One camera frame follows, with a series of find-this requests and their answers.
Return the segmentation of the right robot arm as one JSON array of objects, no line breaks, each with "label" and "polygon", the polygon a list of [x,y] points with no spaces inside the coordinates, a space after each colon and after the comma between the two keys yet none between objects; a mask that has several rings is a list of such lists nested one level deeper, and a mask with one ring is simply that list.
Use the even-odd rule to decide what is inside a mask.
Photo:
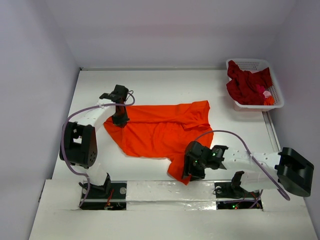
[{"label": "right robot arm", "polygon": [[283,189],[304,198],[311,195],[314,165],[290,147],[267,154],[190,142],[184,153],[182,178],[203,180],[206,169],[234,171],[226,190],[236,198],[246,192],[270,189]]}]

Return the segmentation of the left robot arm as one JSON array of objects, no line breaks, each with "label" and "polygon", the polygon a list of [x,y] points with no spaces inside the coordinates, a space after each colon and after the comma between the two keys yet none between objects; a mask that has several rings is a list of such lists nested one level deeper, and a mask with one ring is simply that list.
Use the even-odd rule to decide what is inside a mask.
[{"label": "left robot arm", "polygon": [[86,193],[93,188],[101,198],[110,194],[108,174],[96,163],[96,132],[108,118],[113,126],[124,128],[130,120],[127,107],[134,103],[133,92],[117,84],[112,92],[103,93],[96,105],[71,114],[63,124],[59,157],[75,175],[86,178],[86,183],[80,184]]}]

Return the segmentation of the orange t shirt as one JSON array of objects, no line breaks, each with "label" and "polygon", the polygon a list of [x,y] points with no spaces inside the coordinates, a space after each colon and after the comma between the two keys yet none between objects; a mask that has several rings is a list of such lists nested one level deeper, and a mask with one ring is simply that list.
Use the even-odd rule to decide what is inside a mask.
[{"label": "orange t shirt", "polygon": [[126,110],[129,121],[125,127],[115,126],[110,117],[104,122],[110,137],[127,156],[169,159],[168,174],[188,185],[191,177],[183,177],[186,147],[197,137],[210,147],[214,138],[209,102],[133,105]]}]

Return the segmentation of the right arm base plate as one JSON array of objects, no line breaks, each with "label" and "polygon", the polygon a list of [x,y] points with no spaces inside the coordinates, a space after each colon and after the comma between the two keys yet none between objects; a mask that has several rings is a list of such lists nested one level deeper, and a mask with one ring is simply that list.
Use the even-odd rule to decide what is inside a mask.
[{"label": "right arm base plate", "polygon": [[248,192],[231,182],[215,182],[213,195],[218,210],[263,209],[260,190]]}]

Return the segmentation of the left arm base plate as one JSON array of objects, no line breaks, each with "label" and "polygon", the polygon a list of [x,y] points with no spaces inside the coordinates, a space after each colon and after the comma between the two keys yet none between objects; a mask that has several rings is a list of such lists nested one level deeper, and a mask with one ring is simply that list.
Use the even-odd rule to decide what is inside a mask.
[{"label": "left arm base plate", "polygon": [[81,210],[122,211],[127,208],[127,182],[112,181],[106,192],[97,187],[90,187],[87,198],[80,206]]}]

